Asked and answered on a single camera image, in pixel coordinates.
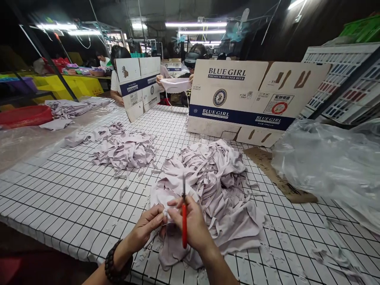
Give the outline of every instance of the person's right hand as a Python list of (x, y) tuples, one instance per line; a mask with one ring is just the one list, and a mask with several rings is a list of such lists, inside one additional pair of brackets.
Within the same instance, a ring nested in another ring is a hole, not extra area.
[[(186, 196), (187, 204), (187, 240), (192, 248), (197, 252), (202, 252), (210, 245), (214, 244), (213, 238), (203, 219), (200, 206), (191, 196)], [(172, 200), (167, 203), (168, 206), (177, 206), (177, 209), (170, 208), (168, 213), (177, 226), (182, 231), (182, 198)]]
[(122, 97), (117, 96), (117, 98), (115, 98), (115, 101), (116, 101), (116, 103), (118, 103), (119, 105), (122, 105), (124, 107), (124, 101), (123, 101)]
[(157, 82), (157, 84), (160, 85), (160, 86), (162, 86), (162, 83), (160, 82), (161, 79), (163, 79), (163, 76), (162, 76), (162, 75), (159, 74), (159, 75), (156, 76), (156, 82)]

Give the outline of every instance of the worker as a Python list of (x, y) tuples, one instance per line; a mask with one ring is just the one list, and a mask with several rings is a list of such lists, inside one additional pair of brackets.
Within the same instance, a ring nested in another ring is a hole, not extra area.
[(116, 59), (119, 58), (131, 58), (131, 54), (125, 47), (114, 45), (111, 48), (111, 63), (114, 70), (111, 74), (111, 98), (114, 99), (118, 104), (124, 106), (124, 101), (122, 97), (122, 91), (120, 90), (120, 82), (117, 73)]
[[(210, 284), (238, 285), (239, 282), (211, 237), (201, 207), (191, 196), (186, 196), (185, 203), (187, 204), (187, 240), (189, 245), (199, 253)], [(182, 198), (169, 201), (167, 204), (172, 207), (168, 209), (170, 217), (182, 230), (182, 216), (178, 210), (182, 207)], [(163, 212), (163, 205), (155, 205), (150, 210), (145, 211), (132, 231), (117, 245), (116, 249), (110, 250), (108, 256), (112, 256), (113, 253), (113, 259), (109, 259), (107, 266), (103, 263), (83, 285), (112, 284), (109, 279), (113, 279), (114, 284), (116, 284), (115, 280), (118, 273), (124, 276), (128, 274), (131, 268), (128, 268), (126, 264), (132, 266), (130, 258), (133, 259), (133, 254), (144, 247), (150, 238), (150, 233), (165, 223), (166, 217), (164, 217)]]
[[(193, 82), (195, 63), (197, 59), (208, 59), (208, 54), (206, 48), (203, 44), (195, 44), (191, 47), (190, 51), (186, 54), (184, 64), (188, 68), (188, 72), (182, 74), (178, 78), (189, 78), (190, 82)], [(162, 86), (160, 83), (163, 76), (161, 74), (156, 76), (156, 82), (158, 85)], [(186, 93), (183, 92), (181, 96), (182, 105), (188, 107), (188, 101), (190, 102), (191, 89), (187, 90)]]
[(100, 61), (101, 67), (107, 67), (107, 64), (110, 62), (110, 59), (108, 57), (105, 57), (102, 53), (96, 52), (96, 57)]
[[(156, 50), (152, 51), (152, 57), (159, 57), (162, 60), (162, 55), (157, 53)], [(167, 68), (161, 64), (160, 65), (160, 75), (162, 78), (172, 78), (169, 72), (167, 71)], [(159, 84), (160, 86), (160, 105), (169, 105), (169, 103), (166, 101), (166, 94), (165, 94), (165, 89), (162, 86), (162, 84)], [(170, 93), (167, 94), (168, 100), (170, 100)]]

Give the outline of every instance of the brown cardboard sheet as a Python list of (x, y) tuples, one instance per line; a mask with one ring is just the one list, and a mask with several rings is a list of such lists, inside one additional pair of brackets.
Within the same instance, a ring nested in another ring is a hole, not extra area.
[(270, 164), (272, 160), (272, 153), (261, 150), (258, 147), (246, 149), (244, 150), (244, 153), (260, 167), (264, 174), (268, 176), (274, 184), (277, 185), (277, 187), (290, 202), (298, 204), (313, 203), (318, 201), (317, 197), (313, 194), (295, 189), (286, 179), (282, 179), (277, 175), (276, 171)]

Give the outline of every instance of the green plastic crate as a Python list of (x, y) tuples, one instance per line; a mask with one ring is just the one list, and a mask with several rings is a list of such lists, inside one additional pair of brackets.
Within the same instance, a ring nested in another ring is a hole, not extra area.
[(380, 42), (380, 15), (345, 24), (339, 36), (355, 36), (355, 43)]

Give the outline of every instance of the black and white grid pattern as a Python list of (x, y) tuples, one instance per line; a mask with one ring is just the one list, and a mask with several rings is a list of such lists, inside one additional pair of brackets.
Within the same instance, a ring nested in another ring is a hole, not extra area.
[[(210, 142), (218, 138), (186, 132), (188, 109), (158, 105), (130, 123), (125, 110), (83, 129), (91, 132), (100, 125), (122, 122), (127, 131), (145, 131), (157, 135), (156, 163), (200, 138)], [(251, 145), (227, 141), (243, 153)], [(98, 145), (92, 142), (75, 148), (61, 148), (42, 166), (38, 158), (17, 164), (0, 175), (0, 221), (74, 258), (102, 263), (111, 247), (134, 227), (141, 213), (149, 207), (150, 186), (160, 174), (153, 166), (130, 169), (128, 180), (114, 179), (110, 166), (96, 166), (90, 154)], [(319, 264), (310, 254), (316, 247), (334, 253), (337, 247), (328, 235), (323, 220), (333, 217), (346, 225), (333, 223), (334, 231), (345, 241), (362, 264), (363, 273), (380, 281), (380, 237), (360, 226), (331, 199), (318, 203), (291, 204), (250, 159), (243, 154), (249, 183), (258, 183), (267, 196), (253, 196), (257, 207), (268, 215), (270, 223), (262, 233), (269, 245), (227, 255), (226, 262), (241, 284), (361, 284), (354, 277)], [(119, 201), (120, 190), (129, 186)], [(154, 241), (145, 252), (135, 254), (132, 275), (136, 284), (208, 284), (203, 270), (186, 268), (182, 263), (165, 272), (158, 261), (160, 243)], [(306, 281), (299, 278), (298, 267)]]

